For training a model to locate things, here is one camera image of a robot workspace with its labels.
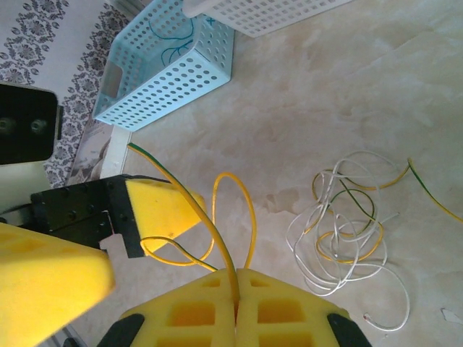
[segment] patterned rug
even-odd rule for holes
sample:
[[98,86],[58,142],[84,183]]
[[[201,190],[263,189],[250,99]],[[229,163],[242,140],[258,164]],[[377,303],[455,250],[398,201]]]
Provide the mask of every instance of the patterned rug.
[[103,0],[2,1],[0,80],[52,90],[64,107],[62,139],[45,164],[53,187],[67,182],[111,42],[126,24]]

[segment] black metal bracket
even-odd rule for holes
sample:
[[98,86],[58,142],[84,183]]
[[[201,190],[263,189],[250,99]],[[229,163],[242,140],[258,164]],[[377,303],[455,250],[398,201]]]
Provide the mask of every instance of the black metal bracket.
[[128,257],[143,257],[125,185],[133,178],[139,176],[119,175],[32,194],[36,231],[96,249],[101,240],[121,234]]

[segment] white wire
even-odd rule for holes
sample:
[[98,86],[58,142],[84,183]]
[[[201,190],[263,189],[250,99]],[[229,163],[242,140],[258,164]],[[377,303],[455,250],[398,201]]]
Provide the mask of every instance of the white wire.
[[[396,169],[396,171],[399,170],[398,166],[388,158],[385,158],[382,155],[379,155],[374,152],[359,150],[350,153],[342,159],[338,160],[333,170],[320,171],[319,175],[321,177],[322,186],[317,202],[314,205],[309,206],[299,215],[297,215],[289,224],[289,227],[286,230],[286,243],[294,255],[297,267],[302,273],[304,282],[306,283],[307,287],[313,294],[318,296],[329,296],[332,293],[344,287],[348,282],[354,282],[371,278],[374,275],[378,274],[381,270],[386,270],[387,272],[394,275],[394,277],[398,280],[400,286],[403,288],[405,292],[405,299],[407,303],[404,319],[402,320],[402,322],[393,327],[386,327],[384,325],[378,324],[375,320],[372,319],[372,317],[368,313],[364,313],[363,318],[368,324],[372,325],[373,327],[376,327],[379,330],[386,332],[397,331],[407,323],[407,320],[409,318],[409,294],[401,278],[393,270],[386,267],[388,251],[384,239],[381,239],[379,247],[373,253],[380,253],[378,250],[383,249],[382,256],[376,255],[375,257],[375,261],[377,261],[378,264],[373,262],[365,262],[367,258],[365,258],[364,261],[360,260],[361,254],[366,253],[369,250],[367,249],[369,241],[373,238],[379,238],[381,235],[381,230],[378,222],[378,216],[380,215],[381,211],[381,195],[379,187],[380,184],[376,181],[375,176],[364,165],[350,158],[356,154],[373,155],[377,158],[380,158],[381,160],[384,160],[387,164],[393,166]],[[354,166],[360,168],[362,171],[365,172],[365,175],[349,176],[347,174],[339,173],[339,168],[345,163],[351,163]],[[372,216],[373,222],[370,223],[368,228],[366,228],[360,234],[355,228],[355,225],[365,225],[366,223],[368,223],[369,220],[350,220],[347,216],[340,213],[336,213],[333,204],[330,205],[330,201],[334,195],[334,192],[336,191],[336,189],[339,188],[339,179],[356,178],[370,180],[370,185],[375,188],[376,195],[375,200],[372,198],[375,211],[374,215]],[[328,242],[328,246],[323,245],[322,241],[319,243],[319,247],[321,251],[325,254],[325,256],[327,256],[330,260],[327,260],[324,257],[322,257],[320,252],[316,249],[316,241],[327,232],[326,230],[322,231],[321,225],[322,222],[326,222],[328,220],[326,213],[328,209],[333,212],[333,216],[329,216],[334,220],[332,228],[333,232],[330,237],[326,238],[327,241],[325,241],[325,243]],[[296,223],[296,221],[299,220],[306,213],[308,213],[308,218],[305,223],[305,227],[302,228],[302,230],[300,231],[300,234],[296,238],[296,241],[294,243],[291,243],[289,240],[290,231],[292,228],[294,228],[294,224]],[[384,218],[381,222],[381,225],[383,225],[389,219],[397,215],[398,213]],[[309,242],[312,244],[312,247],[309,247],[309,249],[300,250],[302,248],[302,246],[300,245],[301,240],[309,238],[311,238]],[[342,254],[342,244],[353,244],[355,247],[354,255]],[[314,254],[315,265],[304,261],[301,252],[304,252],[305,254]],[[350,260],[352,261],[352,263],[340,263],[339,260]],[[359,275],[355,273],[356,269],[358,269],[359,267],[374,267],[375,269],[373,272],[368,273],[366,275]]]

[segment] yellow foam block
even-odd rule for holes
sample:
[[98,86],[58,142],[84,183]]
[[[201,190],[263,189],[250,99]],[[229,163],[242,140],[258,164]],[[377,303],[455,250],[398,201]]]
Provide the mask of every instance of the yellow foam block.
[[327,320],[349,318],[329,301],[253,270],[238,270],[238,347],[339,347]]
[[0,346],[35,346],[113,287],[103,251],[0,223]]
[[145,317],[131,347],[339,347],[327,315],[347,311],[253,270],[238,270],[238,281],[236,324],[219,270],[124,313]]
[[[126,181],[130,204],[143,239],[148,236],[165,236],[175,239],[200,222],[182,194],[170,183],[152,179]],[[204,199],[194,192],[191,195],[205,210]],[[163,240],[147,240],[145,245],[154,252],[166,244]]]
[[131,347],[233,347],[234,307],[224,271],[188,283],[121,318],[145,317]]

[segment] perforated basket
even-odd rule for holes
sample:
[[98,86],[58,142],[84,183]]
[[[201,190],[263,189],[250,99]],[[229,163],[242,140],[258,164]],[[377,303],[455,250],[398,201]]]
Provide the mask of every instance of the perforated basket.
[[252,38],[328,11],[351,0],[184,0],[188,17],[204,13]]
[[136,131],[230,80],[234,31],[154,0],[111,45],[93,118]]

